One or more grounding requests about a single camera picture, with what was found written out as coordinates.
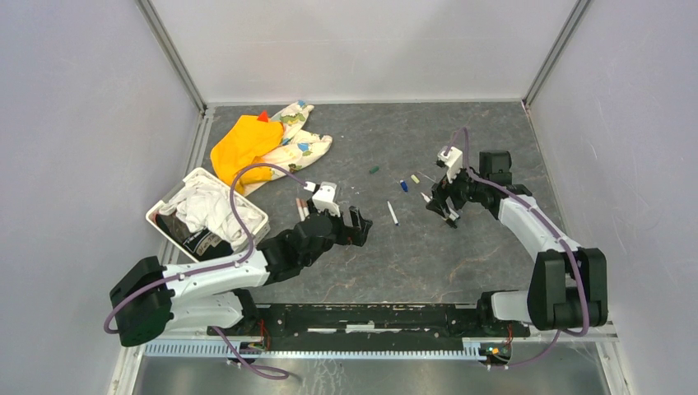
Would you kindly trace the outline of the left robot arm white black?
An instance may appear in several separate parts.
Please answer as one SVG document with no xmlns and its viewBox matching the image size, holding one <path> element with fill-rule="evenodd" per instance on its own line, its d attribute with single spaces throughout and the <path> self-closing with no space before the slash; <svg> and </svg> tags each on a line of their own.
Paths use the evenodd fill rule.
<svg viewBox="0 0 698 395">
<path fill-rule="evenodd" d="M 104 330 L 124 347 L 140 346 L 180 329 L 231 328 L 249 335 L 258 312 L 249 289 L 296 277 L 335 245 L 361 247 L 373 225 L 358 207 L 342 216 L 312 208 L 293 228 L 265 239 L 251 253 L 184 265 L 162 265 L 155 256 L 138 261 L 113 287 Z"/>
</svg>

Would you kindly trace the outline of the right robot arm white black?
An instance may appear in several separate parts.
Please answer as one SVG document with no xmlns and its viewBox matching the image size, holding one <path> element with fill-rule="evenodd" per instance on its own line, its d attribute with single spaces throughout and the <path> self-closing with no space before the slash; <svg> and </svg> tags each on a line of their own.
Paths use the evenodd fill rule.
<svg viewBox="0 0 698 395">
<path fill-rule="evenodd" d="M 532 193 L 513 184 L 508 151 L 483 151 L 478 170 L 463 153 L 444 147 L 437 165 L 446 170 L 431 188 L 426 208 L 457 227 L 459 210 L 476 203 L 489 211 L 523 245 L 534 263 L 527 290 L 483 294 L 475 314 L 477 329 L 495 336 L 509 321 L 541 331 L 584 335 L 607 323 L 607 260 L 600 249 L 585 248 L 567 236 L 542 211 Z"/>
</svg>

